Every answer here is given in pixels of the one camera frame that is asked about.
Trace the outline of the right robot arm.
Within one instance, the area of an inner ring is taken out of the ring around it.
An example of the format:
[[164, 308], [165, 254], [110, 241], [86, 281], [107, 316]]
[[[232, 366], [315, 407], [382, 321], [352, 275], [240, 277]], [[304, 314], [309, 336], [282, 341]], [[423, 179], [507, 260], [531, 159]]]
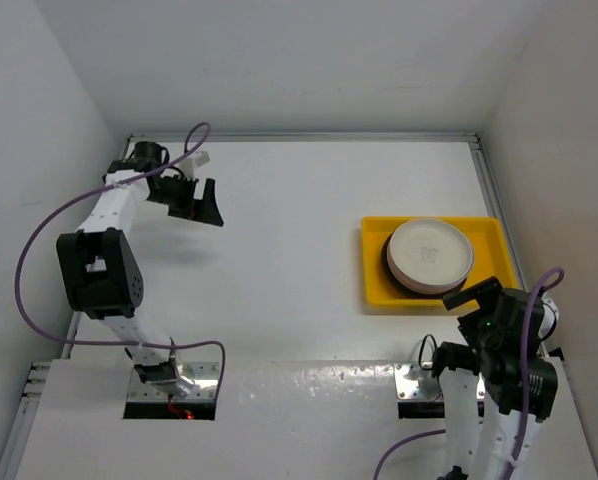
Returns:
[[521, 478], [558, 390], [556, 369], [539, 348], [558, 320], [544, 296], [563, 277], [553, 268], [529, 292], [490, 277], [444, 296], [448, 310], [478, 305], [457, 319], [465, 342], [442, 343], [432, 360], [444, 401], [445, 478]]

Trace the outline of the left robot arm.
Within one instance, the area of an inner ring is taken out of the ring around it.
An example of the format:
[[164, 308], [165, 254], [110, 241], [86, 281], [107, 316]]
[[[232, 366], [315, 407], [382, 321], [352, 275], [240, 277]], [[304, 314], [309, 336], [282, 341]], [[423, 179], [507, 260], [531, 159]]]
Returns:
[[192, 370], [181, 360], [174, 340], [140, 310], [145, 284], [128, 242], [144, 202], [167, 207], [171, 217], [221, 227], [215, 181], [204, 183], [195, 198], [195, 173], [209, 162], [198, 151], [172, 166], [166, 147], [150, 141], [135, 145], [132, 155], [115, 160], [103, 181], [106, 187], [87, 219], [56, 242], [69, 305], [100, 321], [122, 342], [139, 380], [174, 398], [195, 388]]

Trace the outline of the cream plastic plate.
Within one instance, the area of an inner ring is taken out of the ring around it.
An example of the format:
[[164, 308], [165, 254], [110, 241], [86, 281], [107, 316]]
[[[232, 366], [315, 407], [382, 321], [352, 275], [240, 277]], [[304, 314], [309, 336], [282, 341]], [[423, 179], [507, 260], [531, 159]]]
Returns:
[[475, 253], [468, 237], [450, 223], [416, 218], [391, 234], [388, 263], [405, 286], [432, 294], [466, 280], [473, 269]]

